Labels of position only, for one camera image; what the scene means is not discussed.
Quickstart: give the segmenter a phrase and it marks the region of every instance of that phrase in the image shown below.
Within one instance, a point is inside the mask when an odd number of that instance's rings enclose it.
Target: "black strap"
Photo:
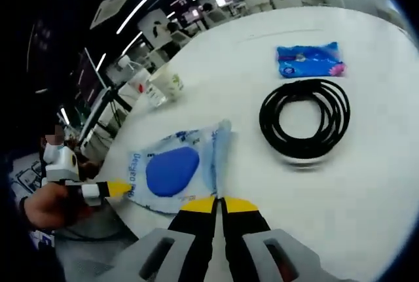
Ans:
[[[25,228],[29,231],[35,231],[37,230],[36,227],[29,221],[26,215],[25,211],[25,201],[27,200],[27,197],[23,197],[19,202],[19,212],[20,212],[20,218],[22,220],[22,223],[24,224]]]

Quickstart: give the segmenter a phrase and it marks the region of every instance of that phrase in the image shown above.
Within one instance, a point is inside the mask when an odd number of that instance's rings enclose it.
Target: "plastic bag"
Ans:
[[[342,76],[346,66],[340,60],[337,42],[323,46],[279,46],[280,74],[285,78]]]
[[[126,181],[132,189],[129,200],[163,213],[177,213],[188,201],[216,196],[222,198],[224,170],[230,145],[231,123],[229,120],[202,128],[177,132],[137,152],[128,155]],[[158,154],[182,147],[190,147],[199,154],[199,165],[186,188],[171,196],[153,193],[147,183],[147,166]]]

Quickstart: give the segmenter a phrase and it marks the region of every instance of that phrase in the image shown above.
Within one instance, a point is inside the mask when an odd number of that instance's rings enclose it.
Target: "blue package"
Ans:
[[[280,74],[285,78],[341,76],[345,64],[340,60],[337,42],[323,46],[279,46]]]
[[[128,199],[153,211],[177,213],[188,201],[222,198],[230,137],[231,122],[222,120],[129,152]]]

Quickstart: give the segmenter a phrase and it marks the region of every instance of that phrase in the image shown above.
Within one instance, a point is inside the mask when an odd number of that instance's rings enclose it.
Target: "coiled black cable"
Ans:
[[[319,129],[310,138],[291,137],[280,126],[284,105],[302,99],[315,101],[321,112]],[[266,97],[259,113],[259,124],[269,144],[278,152],[298,159],[319,158],[328,153],[342,139],[349,119],[349,100],[344,90],[323,79],[300,80],[280,86]]]

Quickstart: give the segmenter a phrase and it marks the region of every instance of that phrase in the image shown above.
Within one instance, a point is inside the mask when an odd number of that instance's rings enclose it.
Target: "white tabletop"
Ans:
[[[349,97],[350,125],[325,163],[297,172],[278,161],[265,141],[259,109],[273,89],[294,81],[279,77],[276,46],[331,41],[339,42],[348,66],[346,77],[332,80]],[[169,68],[183,79],[185,95],[151,113],[141,97],[99,179],[127,176],[131,150],[228,118],[235,133],[225,177],[228,195],[252,201],[271,228],[313,249],[323,268],[339,278],[370,281],[390,265],[419,212],[419,56],[397,27],[353,10],[273,10],[200,34]],[[293,103],[281,124],[291,135],[310,135],[318,117],[311,104]],[[112,204],[137,236],[170,223],[126,200]],[[213,242],[212,261],[221,257],[221,239]]]

